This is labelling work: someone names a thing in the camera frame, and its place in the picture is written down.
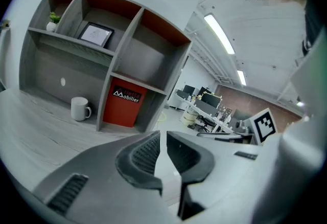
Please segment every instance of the gray wooden shelf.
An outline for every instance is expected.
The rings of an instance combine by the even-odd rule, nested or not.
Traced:
[[[37,33],[47,35],[49,37],[61,39],[61,40],[66,41],[66,42],[76,44],[77,46],[82,46],[82,47],[85,47],[85,48],[89,48],[91,50],[106,54],[106,55],[111,56],[111,57],[113,57],[115,55],[115,52],[113,52],[111,50],[104,49],[104,48],[102,48],[102,47],[100,47],[98,45],[89,43],[87,41],[83,41],[83,40],[80,40],[80,39],[64,36],[64,35],[57,34],[57,33],[50,32],[50,31],[46,31],[46,30],[40,30],[40,29],[35,29],[35,28],[28,28],[28,30],[32,31],[32,32],[37,32]]]
[[[61,15],[54,33],[45,30],[51,11]],[[78,39],[89,23],[114,30],[104,47]],[[168,20],[136,2],[42,0],[23,42],[19,87],[36,88],[65,104],[85,97],[97,118],[97,131],[126,131],[103,121],[113,78],[124,80],[148,90],[130,128],[144,132],[160,116],[191,44]]]
[[[164,92],[163,90],[161,90],[161,89],[159,89],[157,87],[153,87],[153,86],[151,86],[151,85],[149,85],[149,84],[147,84],[147,83],[145,83],[145,82],[143,82],[141,80],[133,78],[132,76],[126,75],[126,74],[124,74],[122,72],[111,72],[111,75],[113,77],[125,80],[125,81],[133,83],[135,85],[147,88],[147,89],[149,89],[151,91],[158,92],[158,93],[163,94],[163,95],[167,95],[167,92]]]
[[[39,105],[43,106],[43,110],[48,111],[52,110],[55,113],[59,113],[58,115],[53,115],[54,118],[57,118],[61,121],[66,121],[67,123],[74,123],[74,124],[81,124],[81,125],[92,125],[94,126],[94,129],[96,128],[96,122],[97,122],[97,114],[92,111],[92,115],[89,119],[83,120],[83,121],[75,121],[71,117],[71,104],[67,103],[59,98],[56,98],[52,96],[51,94],[37,88],[37,87],[30,87],[25,90],[25,93],[27,95],[33,96],[37,100],[41,100],[41,103],[38,103]]]

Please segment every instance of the cable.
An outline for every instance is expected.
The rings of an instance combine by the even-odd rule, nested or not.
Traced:
[[[164,122],[164,121],[167,120],[167,116],[166,116],[166,114],[163,111],[161,112],[161,114],[163,114],[165,118],[163,120],[158,119],[157,122]]]

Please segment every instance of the ceiling light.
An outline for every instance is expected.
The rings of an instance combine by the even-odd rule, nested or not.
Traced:
[[[245,77],[244,77],[243,71],[237,71],[237,74],[239,74],[241,83],[246,86],[246,82],[245,82]]]
[[[303,107],[305,104],[303,102],[299,101],[296,105],[299,107]]]
[[[225,47],[228,54],[235,54],[235,51],[233,47],[231,46],[225,32],[222,30],[218,22],[216,21],[215,17],[210,14],[204,17],[204,20],[209,24],[209,26],[212,28],[212,30],[215,32],[215,34],[220,39],[221,43]]]

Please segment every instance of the mobiler logo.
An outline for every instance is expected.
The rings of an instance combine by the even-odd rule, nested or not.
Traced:
[[[113,87],[113,93],[114,96],[117,96],[122,99],[126,99],[132,102],[138,103],[141,99],[142,94],[137,93],[135,91],[131,91],[130,89],[115,85]]]

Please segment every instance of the picture frame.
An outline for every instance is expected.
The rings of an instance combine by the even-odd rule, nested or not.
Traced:
[[[89,22],[82,30],[78,39],[104,47],[114,30],[99,24]]]

